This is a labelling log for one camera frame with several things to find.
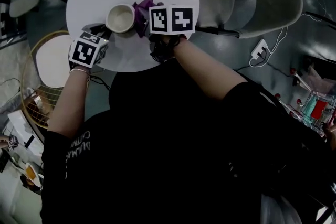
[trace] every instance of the black and white marker cube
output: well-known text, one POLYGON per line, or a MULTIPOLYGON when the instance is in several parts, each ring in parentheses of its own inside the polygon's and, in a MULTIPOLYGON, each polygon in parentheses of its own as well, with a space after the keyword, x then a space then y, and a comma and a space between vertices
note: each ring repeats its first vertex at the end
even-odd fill
POLYGON ((195 33, 192 6, 169 5, 150 9, 150 31, 152 34, 181 35, 195 33))
POLYGON ((108 42, 106 39, 83 31, 71 44, 69 60, 91 68, 105 57, 108 42))

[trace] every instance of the shopping cart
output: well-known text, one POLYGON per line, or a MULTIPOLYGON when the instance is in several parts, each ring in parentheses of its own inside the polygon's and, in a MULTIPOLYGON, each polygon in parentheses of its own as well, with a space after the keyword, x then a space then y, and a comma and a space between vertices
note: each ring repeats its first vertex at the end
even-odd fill
POLYGON ((326 124, 329 127, 336 118, 336 96, 312 91, 298 75, 296 69, 292 68, 290 73, 297 77, 301 85, 310 92, 308 98, 305 102, 298 99, 298 107, 295 109, 291 105, 285 104, 279 93, 275 94, 275 97, 289 111, 291 116, 324 136, 323 125, 326 124))

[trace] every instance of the purple cloth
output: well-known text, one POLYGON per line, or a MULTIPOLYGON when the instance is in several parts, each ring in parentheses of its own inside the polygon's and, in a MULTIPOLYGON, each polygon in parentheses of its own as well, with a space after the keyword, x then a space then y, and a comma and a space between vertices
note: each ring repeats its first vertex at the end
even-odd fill
POLYGON ((133 7, 135 9, 135 23, 134 28, 138 33, 139 37, 144 36, 146 29, 146 22, 149 21, 149 8, 162 6, 163 3, 159 2, 157 5, 154 4, 153 0, 144 0, 140 4, 134 2, 133 7))

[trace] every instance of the black glove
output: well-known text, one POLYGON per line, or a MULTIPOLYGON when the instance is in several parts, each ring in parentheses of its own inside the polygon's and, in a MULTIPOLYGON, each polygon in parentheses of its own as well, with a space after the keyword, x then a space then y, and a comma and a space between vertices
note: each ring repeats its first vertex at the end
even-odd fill
POLYGON ((171 36, 168 44, 163 42, 161 35, 151 35, 149 38, 150 49, 152 53, 150 54, 155 61, 163 63, 174 57, 174 47, 180 44, 180 38, 184 35, 174 35, 171 36))

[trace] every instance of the cup rim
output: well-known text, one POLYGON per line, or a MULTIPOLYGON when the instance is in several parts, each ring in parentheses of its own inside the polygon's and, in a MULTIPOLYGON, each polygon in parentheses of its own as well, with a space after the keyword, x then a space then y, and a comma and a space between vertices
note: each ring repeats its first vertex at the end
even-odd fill
POLYGON ((134 26, 134 22, 135 22, 135 9, 134 9, 133 6, 131 6, 130 4, 126 4, 126 3, 121 3, 121 4, 114 5, 114 6, 112 6, 110 8, 109 12, 107 13, 105 21, 106 21, 105 22, 106 27, 109 28, 112 32, 115 32, 115 33, 118 33, 118 34, 125 33, 125 32, 127 32, 128 30, 130 30, 134 26), (133 15, 133 23, 127 29, 125 29, 123 31, 117 31, 117 30, 113 29, 113 27, 111 27, 109 25, 109 23, 108 23, 108 18, 109 18, 109 15, 110 15, 111 11, 114 8, 118 7, 118 6, 126 6, 126 7, 130 8, 130 10, 132 11, 132 15, 133 15))

